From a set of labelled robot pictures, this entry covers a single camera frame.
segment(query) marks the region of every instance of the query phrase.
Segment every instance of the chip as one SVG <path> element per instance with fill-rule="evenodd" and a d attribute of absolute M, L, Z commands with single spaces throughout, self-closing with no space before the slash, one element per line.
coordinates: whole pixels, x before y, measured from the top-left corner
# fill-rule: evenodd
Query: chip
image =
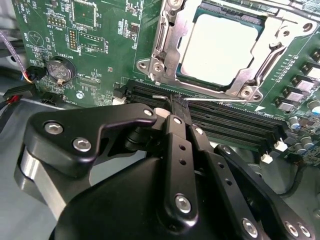
<path fill-rule="evenodd" d="M 97 5 L 93 2 L 74 0 L 72 2 L 72 20 L 76 24 L 94 28 L 96 26 Z"/>
<path fill-rule="evenodd" d="M 239 70 L 247 68 L 252 61 L 250 51 L 257 37 L 258 30 L 254 27 L 202 14 L 194 25 L 182 59 L 181 73 L 228 86 Z"/>

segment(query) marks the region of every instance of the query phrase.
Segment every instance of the mounting screw hole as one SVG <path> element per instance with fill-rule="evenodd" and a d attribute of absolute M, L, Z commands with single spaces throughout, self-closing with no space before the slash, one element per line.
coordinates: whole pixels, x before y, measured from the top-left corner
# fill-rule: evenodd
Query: mounting screw hole
<path fill-rule="evenodd" d="M 17 61 L 15 60 L 14 56 L 11 56 L 10 59 L 11 59 L 11 61 L 14 62 L 14 63 L 17 62 Z"/>
<path fill-rule="evenodd" d="M 179 163 L 183 166 L 185 166 L 187 164 L 187 162 L 185 160 L 183 160 L 182 158 L 179 159 Z"/>
<path fill-rule="evenodd" d="M 286 31 L 283 32 L 283 36 L 287 37 L 287 36 L 289 36 L 289 35 L 290 35 L 290 32 L 289 32 L 288 30 L 286 30 Z"/>
<path fill-rule="evenodd" d="M 225 182 L 226 182 L 226 184 L 228 184 L 229 186 L 231 186 L 231 185 L 232 185 L 232 181 L 230 181 L 228 178 L 226 178 L 224 181 L 225 181 Z"/>
<path fill-rule="evenodd" d="M 253 96 L 253 100 L 260 100 L 261 99 L 261 96 L 260 95 L 254 95 Z"/>
<path fill-rule="evenodd" d="M 225 168 L 225 165 L 223 165 L 221 162 L 218 162 L 218 165 L 220 168 L 224 169 Z"/>
<path fill-rule="evenodd" d="M 303 31 L 306 33 L 306 32 L 309 32 L 313 27 L 313 24 L 312 23 L 306 23 L 305 25 L 303 25 Z"/>
<path fill-rule="evenodd" d="M 185 151 L 185 150 L 186 150 L 186 147 L 183 146 L 183 145 L 179 145 L 179 148 L 180 148 L 182 151 Z"/>
<path fill-rule="evenodd" d="M 141 63 L 139 63 L 139 68 L 140 69 L 146 69 L 147 66 L 146 66 L 146 64 L 144 62 L 141 62 Z"/>

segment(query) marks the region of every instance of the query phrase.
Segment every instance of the cable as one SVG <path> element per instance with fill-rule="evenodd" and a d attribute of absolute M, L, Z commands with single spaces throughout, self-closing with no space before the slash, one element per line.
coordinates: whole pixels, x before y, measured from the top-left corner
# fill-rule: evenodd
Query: cable
<path fill-rule="evenodd" d="M 298 165 L 298 169 L 296 170 L 295 176 L 294 176 L 294 180 L 293 183 L 291 185 L 291 187 L 289 188 L 288 191 L 278 194 L 279 197 L 281 197 L 282 199 L 287 199 L 290 198 L 298 189 L 301 180 L 304 176 L 304 171 L 307 168 L 307 165 L 305 163 L 300 163 Z"/>
<path fill-rule="evenodd" d="M 31 80 L 29 80 L 28 76 L 27 76 L 27 72 L 23 72 L 22 73 L 23 78 L 30 84 L 32 84 L 33 82 Z"/>
<path fill-rule="evenodd" d="M 20 70 L 22 73 L 26 72 L 26 68 L 24 67 L 24 65 L 21 62 L 21 59 L 19 57 L 19 55 L 17 54 L 16 50 L 14 49 L 14 47 L 12 46 L 12 44 L 10 43 L 10 41 L 8 40 L 7 36 L 5 35 L 5 33 L 3 31 L 0 30 L 0 38 L 2 38 L 4 44 L 6 45 L 6 47 L 8 48 L 8 50 L 10 51 L 10 53 L 12 54 L 14 60 L 16 61 L 16 63 L 18 64 Z"/>

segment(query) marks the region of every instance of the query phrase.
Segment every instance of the metal screw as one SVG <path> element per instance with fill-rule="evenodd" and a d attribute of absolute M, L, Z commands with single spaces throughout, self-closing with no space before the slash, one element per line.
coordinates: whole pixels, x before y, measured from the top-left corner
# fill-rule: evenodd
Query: metal screw
<path fill-rule="evenodd" d="M 250 87 L 245 87 L 244 89 L 241 90 L 240 95 L 241 95 L 241 97 L 243 97 L 243 98 L 247 98 L 247 97 L 249 97 L 252 93 L 253 93 L 252 88 L 250 88 Z"/>
<path fill-rule="evenodd" d="M 298 224 L 299 228 L 301 229 L 302 233 L 307 237 L 307 238 L 310 238 L 311 237 L 311 234 L 310 232 L 308 231 L 308 229 L 306 229 L 302 224 Z"/>
<path fill-rule="evenodd" d="M 295 236 L 295 237 L 299 236 L 299 233 L 298 233 L 297 229 L 294 226 L 292 226 L 290 222 L 285 222 L 285 225 L 286 225 L 287 229 L 289 230 L 289 232 L 293 236 Z"/>
<path fill-rule="evenodd" d="M 198 132 L 198 134 L 200 134 L 200 135 L 204 134 L 204 131 L 202 131 L 202 129 L 199 128 L 199 127 L 197 127 L 195 130 L 196 130 L 196 131 Z"/>
<path fill-rule="evenodd" d="M 77 99 L 83 99 L 85 94 L 82 91 L 77 91 L 75 96 Z"/>
<path fill-rule="evenodd" d="M 191 211 L 191 204 L 185 196 L 182 196 L 182 195 L 176 196 L 175 205 L 184 214 L 188 214 Z"/>
<path fill-rule="evenodd" d="M 177 124 L 182 124 L 182 122 L 180 121 L 179 118 L 174 117 L 173 120 L 174 120 Z"/>
<path fill-rule="evenodd" d="M 48 122 L 44 125 L 44 129 L 47 133 L 58 135 L 64 131 L 64 128 L 57 122 Z"/>
<path fill-rule="evenodd" d="M 143 112 L 145 114 L 147 114 L 148 116 L 152 116 L 153 115 L 153 113 L 151 111 L 149 111 L 148 109 L 145 109 Z"/>
<path fill-rule="evenodd" d="M 80 152 L 85 153 L 91 149 L 91 143 L 83 137 L 78 137 L 73 141 L 72 144 L 73 144 L 73 147 Z"/>
<path fill-rule="evenodd" d="M 255 225 L 249 220 L 244 218 L 242 220 L 242 225 L 244 227 L 244 230 L 254 239 L 258 237 L 258 230 L 255 227 Z"/>
<path fill-rule="evenodd" d="M 182 4 L 182 0 L 167 0 L 168 4 L 172 7 L 172 8 L 179 8 Z"/>
<path fill-rule="evenodd" d="M 230 150 L 227 147 L 223 147 L 223 150 L 227 153 L 227 154 L 231 154 Z"/>
<path fill-rule="evenodd" d="M 154 69 L 156 72 L 160 73 L 160 72 L 162 72 L 162 71 L 165 69 L 165 66 L 164 66 L 163 63 L 161 63 L 161 62 L 157 62 L 157 63 L 155 63 L 155 64 L 153 65 L 153 69 Z"/>

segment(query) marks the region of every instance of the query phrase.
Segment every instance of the small white component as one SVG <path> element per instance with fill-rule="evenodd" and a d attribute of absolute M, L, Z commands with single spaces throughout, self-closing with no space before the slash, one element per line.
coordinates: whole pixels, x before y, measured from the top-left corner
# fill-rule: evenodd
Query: small white component
<path fill-rule="evenodd" d="M 270 164 L 274 159 L 269 155 L 269 154 L 263 154 L 263 156 L 261 157 L 261 161 L 266 163 L 266 164 Z"/>
<path fill-rule="evenodd" d="M 320 68 L 312 67 L 307 76 L 314 79 L 320 79 Z"/>
<path fill-rule="evenodd" d="M 258 30 L 254 27 L 202 14 L 194 25 L 182 59 L 181 73 L 228 86 L 238 71 L 247 68 L 253 59 L 250 51 L 257 37 Z"/>
<path fill-rule="evenodd" d="M 123 98 L 118 98 L 118 97 L 115 97 L 114 99 L 112 99 L 112 105 L 122 105 L 122 104 L 125 104 L 125 101 L 126 101 L 126 97 L 123 97 Z"/>
<path fill-rule="evenodd" d="M 280 152 L 284 152 L 285 150 L 288 149 L 288 145 L 285 144 L 283 141 L 277 141 L 275 144 L 274 144 L 274 148 Z"/>

